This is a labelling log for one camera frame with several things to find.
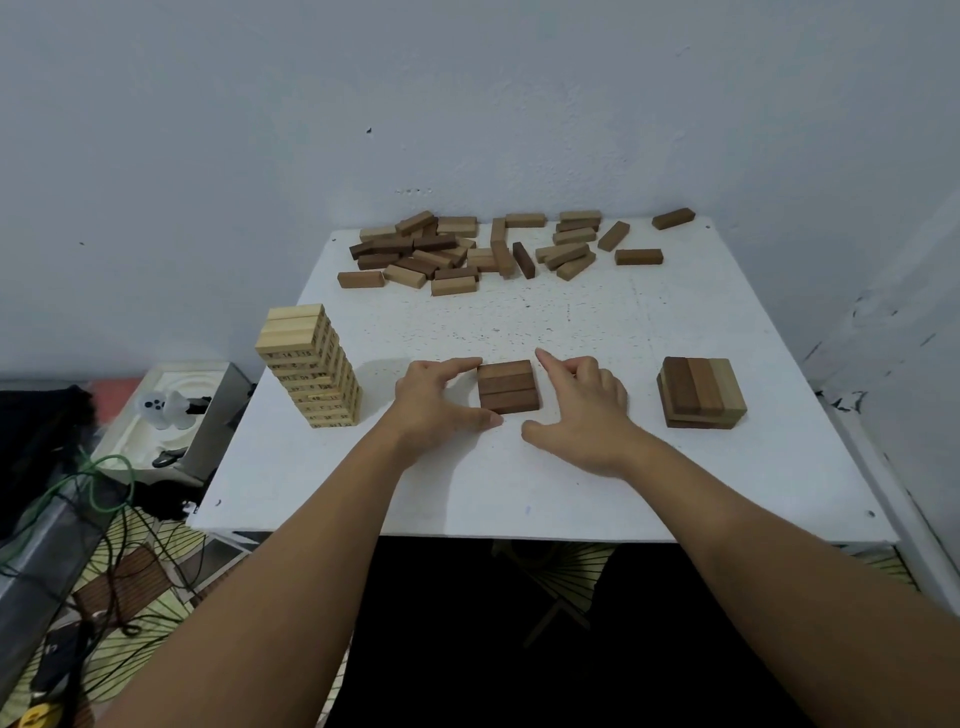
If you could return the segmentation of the person's right hand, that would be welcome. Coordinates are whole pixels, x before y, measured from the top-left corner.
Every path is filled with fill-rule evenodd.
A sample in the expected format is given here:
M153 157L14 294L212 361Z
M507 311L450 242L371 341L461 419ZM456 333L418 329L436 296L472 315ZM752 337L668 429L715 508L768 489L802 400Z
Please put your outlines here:
M592 356L561 360L541 347L535 356L556 394L553 424L563 422L577 433L576 456L558 458L596 476L629 480L645 432L628 415L629 396L620 380Z

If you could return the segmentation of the person's left hand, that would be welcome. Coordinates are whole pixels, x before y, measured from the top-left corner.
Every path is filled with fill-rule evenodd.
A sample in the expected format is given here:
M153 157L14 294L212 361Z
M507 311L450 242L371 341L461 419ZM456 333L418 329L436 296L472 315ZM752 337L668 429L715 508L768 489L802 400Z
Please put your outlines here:
M481 357L412 362L394 387L394 399L374 426L375 440L397 463L413 465L421 456L448 442L458 433L445 424L447 408L470 407L446 397L450 381L476 370Z

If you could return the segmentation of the person's right forearm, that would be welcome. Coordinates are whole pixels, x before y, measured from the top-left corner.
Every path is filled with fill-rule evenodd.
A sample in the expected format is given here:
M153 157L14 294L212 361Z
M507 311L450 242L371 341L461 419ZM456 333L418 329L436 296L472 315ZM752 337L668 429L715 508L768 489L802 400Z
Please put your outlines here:
M960 617L628 425L618 476L651 506L821 728L960 728Z

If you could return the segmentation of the person's left forearm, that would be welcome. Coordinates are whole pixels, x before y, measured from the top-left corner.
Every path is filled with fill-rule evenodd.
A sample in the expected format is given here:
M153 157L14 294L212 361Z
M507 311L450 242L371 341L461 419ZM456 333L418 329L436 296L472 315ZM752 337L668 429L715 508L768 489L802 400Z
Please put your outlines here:
M175 628L99 728L314 728L392 496L428 449L379 423Z

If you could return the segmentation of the small stack of mixed blocks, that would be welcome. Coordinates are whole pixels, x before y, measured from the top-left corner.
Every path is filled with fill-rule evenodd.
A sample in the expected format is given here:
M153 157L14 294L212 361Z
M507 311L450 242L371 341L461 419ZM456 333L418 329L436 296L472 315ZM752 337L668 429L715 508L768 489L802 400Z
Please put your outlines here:
M727 358L666 356L656 385L670 429L729 431L748 413Z

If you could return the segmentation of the pile of loose wooden blocks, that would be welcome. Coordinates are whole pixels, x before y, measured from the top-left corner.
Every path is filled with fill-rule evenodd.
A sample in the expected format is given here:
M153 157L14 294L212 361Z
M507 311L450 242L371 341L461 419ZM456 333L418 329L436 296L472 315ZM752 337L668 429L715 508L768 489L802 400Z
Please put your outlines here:
M565 210L550 243L529 251L521 240L508 241L517 230L542 229L546 213L513 212L492 219L486 247L479 247L475 216L439 216L422 211L396 224L366 227L348 248L355 268L337 273L343 289L381 288L395 283L413 289L430 286L434 297L474 293L485 274L504 280L521 275L533 280L540 266L570 282L587 270L599 252L613 253L616 266L665 263L661 249L625 248L631 225L615 220L603 227L596 209Z

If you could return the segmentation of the tower of light wooden blocks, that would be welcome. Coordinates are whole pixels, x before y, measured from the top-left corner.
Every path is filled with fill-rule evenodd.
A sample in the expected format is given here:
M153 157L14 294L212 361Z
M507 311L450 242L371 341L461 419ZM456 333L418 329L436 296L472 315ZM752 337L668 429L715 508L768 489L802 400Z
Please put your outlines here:
M322 304L271 308L255 350L311 428L358 425L363 390Z

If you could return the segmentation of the white foam box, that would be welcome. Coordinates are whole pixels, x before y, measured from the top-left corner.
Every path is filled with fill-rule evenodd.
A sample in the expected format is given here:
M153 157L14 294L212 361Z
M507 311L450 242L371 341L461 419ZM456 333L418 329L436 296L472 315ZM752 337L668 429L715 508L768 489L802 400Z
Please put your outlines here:
M252 387L227 362L156 365L104 427L90 462L121 483L201 489L219 467Z

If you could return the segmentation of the white toy figure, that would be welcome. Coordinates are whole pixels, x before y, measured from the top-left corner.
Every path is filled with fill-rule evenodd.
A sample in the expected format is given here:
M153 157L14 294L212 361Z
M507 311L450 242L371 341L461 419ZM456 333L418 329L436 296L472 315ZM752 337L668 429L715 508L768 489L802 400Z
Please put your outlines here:
M194 427L200 416L207 413L212 397L192 397L177 390L170 390L138 394L135 401L139 416L158 431L170 428L188 431Z

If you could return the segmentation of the leaf patterned floor mat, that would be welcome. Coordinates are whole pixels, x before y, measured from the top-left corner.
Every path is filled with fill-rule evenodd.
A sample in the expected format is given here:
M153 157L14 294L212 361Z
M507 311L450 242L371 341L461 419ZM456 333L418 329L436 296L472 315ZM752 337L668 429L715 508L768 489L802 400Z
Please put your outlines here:
M0 728L17 728L48 632L96 622L81 672L75 728L99 728L102 714L174 629L249 552L188 527L127 510L117 516L80 573L0 707Z

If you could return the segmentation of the black cloth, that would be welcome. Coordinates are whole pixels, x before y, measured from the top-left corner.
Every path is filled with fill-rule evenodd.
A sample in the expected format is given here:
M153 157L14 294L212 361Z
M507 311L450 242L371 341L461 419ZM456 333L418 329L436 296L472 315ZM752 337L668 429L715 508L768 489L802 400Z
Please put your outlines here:
M76 454L93 421L92 395L77 385L0 389L0 543L46 491L54 469Z

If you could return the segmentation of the grey metal rail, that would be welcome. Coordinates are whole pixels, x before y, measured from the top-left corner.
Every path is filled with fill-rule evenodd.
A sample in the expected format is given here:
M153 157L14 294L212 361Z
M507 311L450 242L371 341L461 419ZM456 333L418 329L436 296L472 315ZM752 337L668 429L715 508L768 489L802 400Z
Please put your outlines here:
M129 491L107 478L72 481L28 520L24 535L0 548L0 701L18 683Z

